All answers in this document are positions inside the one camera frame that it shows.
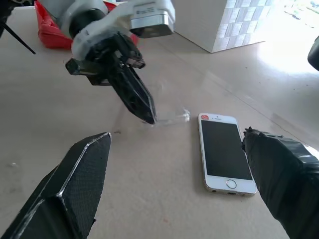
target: phone screen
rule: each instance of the phone screen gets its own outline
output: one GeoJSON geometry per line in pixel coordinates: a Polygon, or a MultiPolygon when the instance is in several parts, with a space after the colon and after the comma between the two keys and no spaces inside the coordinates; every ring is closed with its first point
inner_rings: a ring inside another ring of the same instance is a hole
{"type": "Polygon", "coordinates": [[[237,125],[201,121],[207,174],[252,180],[237,125]]]}

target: transparent plastic piece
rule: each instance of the transparent plastic piece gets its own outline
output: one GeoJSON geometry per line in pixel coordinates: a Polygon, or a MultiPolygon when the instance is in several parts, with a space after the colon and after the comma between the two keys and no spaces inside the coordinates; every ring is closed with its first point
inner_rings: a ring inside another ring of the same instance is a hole
{"type": "Polygon", "coordinates": [[[142,79],[155,104],[155,124],[148,124],[130,113],[124,104],[121,105],[112,132],[115,134],[130,133],[136,130],[150,129],[176,123],[185,123],[190,120],[190,112],[186,109],[172,85],[164,80],[154,78],[142,79]]]}

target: beige floor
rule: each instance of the beige floor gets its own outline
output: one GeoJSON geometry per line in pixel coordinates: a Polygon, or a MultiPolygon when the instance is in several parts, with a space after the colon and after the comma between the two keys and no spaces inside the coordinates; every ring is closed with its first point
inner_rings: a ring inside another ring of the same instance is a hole
{"type": "MultiPolygon", "coordinates": [[[[37,55],[8,34],[0,40],[0,234],[68,148],[119,127],[123,108],[111,88],[67,74],[70,53],[41,45],[33,9],[16,10],[9,25],[37,55]]],[[[196,116],[231,115],[242,131],[252,126],[319,148],[319,73],[307,64],[309,46],[297,46],[267,42],[208,54],[177,34],[141,41],[141,78],[169,82],[191,121],[113,134],[89,238],[287,239],[259,194],[205,191],[196,116]]]]}

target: red bag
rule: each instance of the red bag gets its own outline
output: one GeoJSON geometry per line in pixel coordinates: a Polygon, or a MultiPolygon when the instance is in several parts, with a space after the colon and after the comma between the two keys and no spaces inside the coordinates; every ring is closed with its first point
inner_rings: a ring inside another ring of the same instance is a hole
{"type": "MultiPolygon", "coordinates": [[[[116,8],[116,5],[110,2],[104,2],[109,11],[116,8]]],[[[47,48],[71,49],[73,40],[64,36],[58,26],[53,22],[45,8],[38,2],[34,3],[36,17],[38,19],[38,36],[43,45],[47,48]]],[[[132,34],[131,39],[136,45],[138,38],[132,34]]]]}

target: white smartphone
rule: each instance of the white smartphone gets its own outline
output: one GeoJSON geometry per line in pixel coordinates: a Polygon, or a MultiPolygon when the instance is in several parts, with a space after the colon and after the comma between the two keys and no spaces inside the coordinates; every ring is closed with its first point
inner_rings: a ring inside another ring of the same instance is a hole
{"type": "Polygon", "coordinates": [[[254,195],[257,191],[237,120],[203,113],[198,116],[204,183],[212,192],[254,195]]]}

